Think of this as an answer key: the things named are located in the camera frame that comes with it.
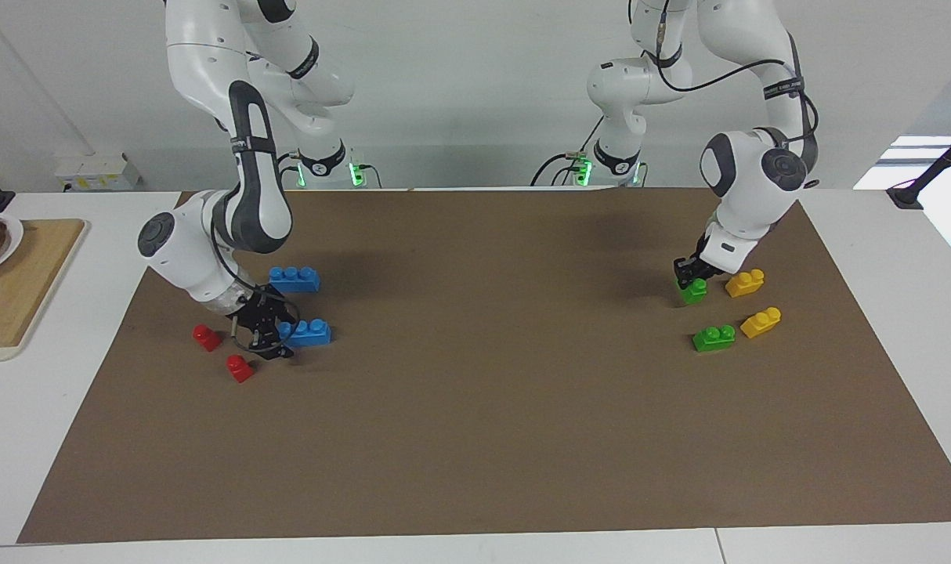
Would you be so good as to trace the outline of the white wall socket box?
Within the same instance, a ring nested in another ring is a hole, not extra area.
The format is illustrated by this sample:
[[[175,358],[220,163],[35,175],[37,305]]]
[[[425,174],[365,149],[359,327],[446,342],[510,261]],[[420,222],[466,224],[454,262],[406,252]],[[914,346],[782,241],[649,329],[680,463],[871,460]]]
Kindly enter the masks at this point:
[[[123,153],[64,158],[54,176],[65,190],[136,190],[142,183],[138,168]]]

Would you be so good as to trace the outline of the brown table mat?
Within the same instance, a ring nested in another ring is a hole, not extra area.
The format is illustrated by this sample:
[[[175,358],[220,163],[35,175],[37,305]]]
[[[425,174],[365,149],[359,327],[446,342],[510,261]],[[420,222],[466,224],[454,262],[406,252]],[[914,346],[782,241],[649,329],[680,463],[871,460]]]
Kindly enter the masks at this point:
[[[331,343],[253,360],[143,275],[22,543],[951,521],[951,464],[801,206],[680,303],[706,189],[329,192],[252,275]],[[748,317],[781,321],[748,338]],[[730,349],[692,336],[732,325]]]

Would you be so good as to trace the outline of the blue three-stud brick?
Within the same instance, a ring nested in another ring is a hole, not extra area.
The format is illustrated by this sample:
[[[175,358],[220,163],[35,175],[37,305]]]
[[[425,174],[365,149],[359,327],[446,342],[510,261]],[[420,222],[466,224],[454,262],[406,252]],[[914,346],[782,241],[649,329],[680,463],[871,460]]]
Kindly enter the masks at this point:
[[[281,293],[315,293],[320,290],[321,279],[311,267],[272,267],[269,283]]]
[[[277,329],[280,338],[290,349],[325,345],[332,342],[329,324],[323,319],[300,320],[297,324],[279,322]]]

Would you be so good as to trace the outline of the yellow two-stud brick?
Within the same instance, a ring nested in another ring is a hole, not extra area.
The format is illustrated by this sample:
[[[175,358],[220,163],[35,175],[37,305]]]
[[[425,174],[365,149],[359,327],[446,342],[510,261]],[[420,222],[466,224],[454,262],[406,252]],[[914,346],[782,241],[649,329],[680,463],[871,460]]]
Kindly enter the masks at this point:
[[[748,337],[754,338],[765,334],[767,331],[776,328],[781,321],[781,311],[777,307],[768,307],[759,311],[740,326],[740,330]]]
[[[765,285],[765,271],[761,269],[751,269],[733,275],[724,289],[731,298],[739,298],[758,292]]]

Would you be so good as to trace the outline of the black clamp stand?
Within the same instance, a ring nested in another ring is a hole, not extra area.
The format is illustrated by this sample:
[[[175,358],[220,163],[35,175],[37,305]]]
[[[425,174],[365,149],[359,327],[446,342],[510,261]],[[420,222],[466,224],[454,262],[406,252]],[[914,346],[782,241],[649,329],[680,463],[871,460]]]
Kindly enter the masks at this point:
[[[949,146],[949,149],[946,150],[944,154],[941,154],[941,157],[938,157],[934,163],[931,163],[930,167],[927,168],[922,175],[911,179],[911,181],[898,183],[898,185],[887,188],[886,194],[890,197],[892,204],[897,208],[923,210],[924,207],[919,202],[920,193],[922,193],[922,190],[927,188],[938,175],[949,170],[949,168],[951,168],[951,146]]]

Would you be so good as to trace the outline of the wooden cutting board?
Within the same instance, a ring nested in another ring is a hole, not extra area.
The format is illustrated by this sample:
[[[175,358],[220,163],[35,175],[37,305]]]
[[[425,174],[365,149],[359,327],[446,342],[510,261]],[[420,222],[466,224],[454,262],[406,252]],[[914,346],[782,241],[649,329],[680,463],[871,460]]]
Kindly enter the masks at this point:
[[[24,238],[0,265],[0,362],[11,360],[27,345],[89,229],[81,219],[21,222]]]

